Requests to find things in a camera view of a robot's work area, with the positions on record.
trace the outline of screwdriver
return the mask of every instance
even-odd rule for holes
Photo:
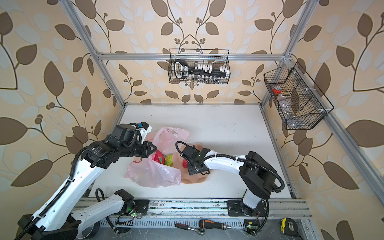
[[[206,229],[212,229],[212,228],[217,228],[217,229],[232,229],[231,226],[227,226],[225,223],[220,223],[220,222],[213,222],[211,220],[207,219],[201,219],[199,221],[199,227],[206,228]]]

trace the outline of leaf pattern wallpaper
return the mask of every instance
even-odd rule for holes
[[[128,104],[258,103],[266,87],[263,74],[273,61],[232,61],[228,84],[169,82],[168,62],[111,60],[107,65]]]
[[[12,239],[120,106],[57,1],[0,1],[0,23],[0,203]]]
[[[381,175],[383,11],[382,1],[320,0],[292,55]],[[384,209],[326,123],[290,131],[272,101],[266,110],[299,197],[307,200],[323,239],[366,239],[367,233],[381,239]]]
[[[305,1],[73,0],[99,52],[283,53]]]

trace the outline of plastic bag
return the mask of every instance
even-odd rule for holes
[[[177,152],[175,143],[177,141],[185,142],[189,137],[187,130],[176,127],[161,128],[152,140],[153,145],[165,156]]]
[[[151,158],[136,157],[135,161],[129,164],[124,177],[142,187],[151,188],[179,185],[181,182],[180,169],[160,164]]]
[[[130,178],[142,187],[157,188],[179,185],[181,182],[180,169],[163,165],[156,162],[155,159],[156,154],[159,156],[162,153],[164,158],[164,156],[177,152],[176,141],[186,141],[188,137],[187,130],[175,127],[161,128],[153,139],[147,135],[146,141],[152,141],[158,151],[146,159],[135,158],[135,161],[128,166],[124,177]]]

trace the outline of black wire basket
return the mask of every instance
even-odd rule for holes
[[[311,77],[314,85],[305,83],[302,70],[296,63],[293,67],[280,67],[264,74],[265,86],[286,129],[310,130],[334,108]],[[329,105],[325,106],[316,95],[324,97]]]
[[[228,84],[231,76],[228,55],[229,50],[223,49],[171,48],[169,82]]]

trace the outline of aluminum frame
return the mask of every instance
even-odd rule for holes
[[[222,54],[209,54],[210,56],[223,56]],[[97,57],[100,60],[169,60],[169,54],[162,53],[99,53]],[[230,61],[281,61],[283,54],[236,54],[231,53],[228,56]]]

